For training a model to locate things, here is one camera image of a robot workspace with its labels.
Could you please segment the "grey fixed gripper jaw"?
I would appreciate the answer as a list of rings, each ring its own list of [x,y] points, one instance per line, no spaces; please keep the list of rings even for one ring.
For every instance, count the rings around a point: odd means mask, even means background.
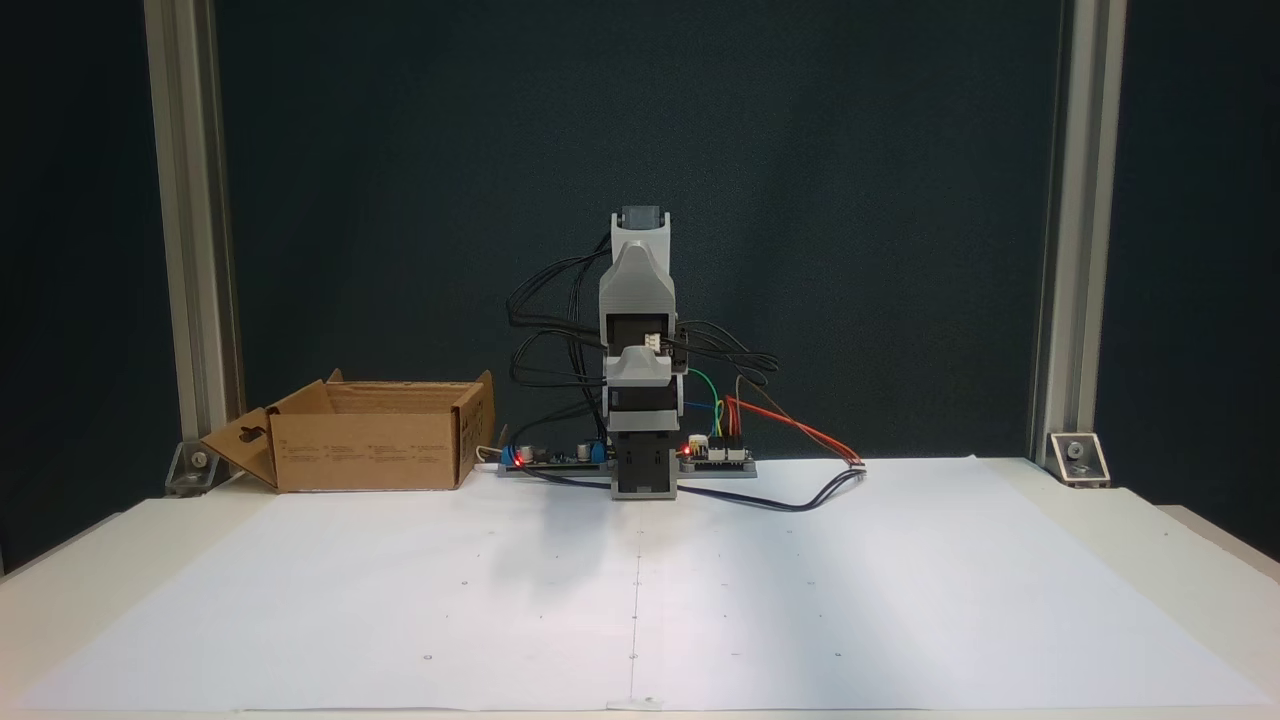
[[[600,279],[600,291],[673,291],[668,266],[648,245],[622,245]]]

